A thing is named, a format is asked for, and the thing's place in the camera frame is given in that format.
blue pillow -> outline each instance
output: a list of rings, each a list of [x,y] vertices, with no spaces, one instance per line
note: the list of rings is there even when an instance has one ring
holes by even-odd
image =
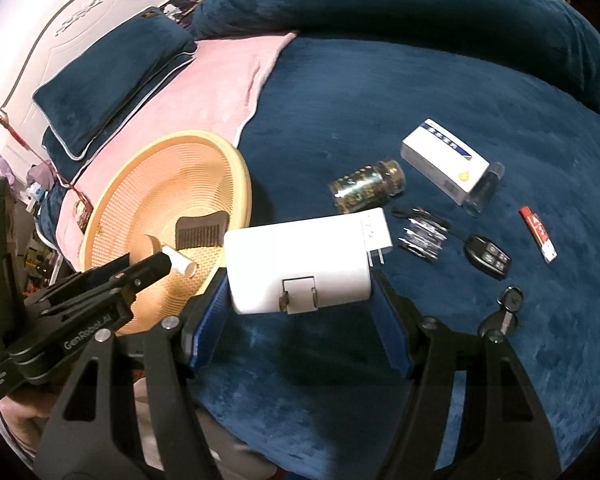
[[[96,41],[33,99],[69,158],[81,160],[138,89],[174,56],[193,48],[186,30],[150,7]]]
[[[191,29],[197,39],[286,30],[378,34],[490,60],[600,114],[600,35],[562,0],[203,0]]]
[[[142,85],[120,108],[111,120],[90,140],[84,150],[81,160],[72,160],[66,155],[62,143],[58,141],[51,128],[47,128],[42,136],[42,145],[45,147],[56,170],[71,184],[75,184],[84,171],[93,162],[95,157],[113,137],[138,113],[158,92],[175,79],[186,66],[194,61],[194,56],[183,52],[174,56],[165,64],[149,81]]]

glass jar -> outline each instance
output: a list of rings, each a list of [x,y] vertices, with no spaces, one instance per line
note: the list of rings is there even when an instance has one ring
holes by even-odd
[[[404,190],[404,172],[395,160],[381,160],[329,184],[341,213],[355,213],[380,207]]]

jar lid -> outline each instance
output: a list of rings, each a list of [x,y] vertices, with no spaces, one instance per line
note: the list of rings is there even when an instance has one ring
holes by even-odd
[[[382,174],[386,177],[386,190],[389,195],[394,196],[403,192],[406,179],[400,164],[395,160],[381,160],[378,162],[378,166],[382,169]]]

car key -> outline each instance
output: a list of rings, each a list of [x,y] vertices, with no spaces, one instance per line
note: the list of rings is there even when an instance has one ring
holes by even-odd
[[[522,308],[523,300],[522,290],[517,286],[511,285],[502,291],[498,298],[498,304],[504,309],[504,318],[502,319],[502,327],[500,329],[503,334],[507,333],[511,322]]]
[[[504,280],[511,268],[511,258],[484,236],[469,236],[464,241],[464,255],[472,266],[496,280]]]

pink blanket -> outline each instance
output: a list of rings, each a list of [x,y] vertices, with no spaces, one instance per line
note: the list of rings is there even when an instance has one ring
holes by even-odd
[[[105,188],[128,160],[163,136],[182,130],[206,130],[238,145],[253,117],[260,89],[280,52],[295,34],[198,42],[196,59],[156,94],[107,144],[76,186],[96,205]],[[77,196],[62,202],[56,239],[77,270],[84,235],[74,218]]]

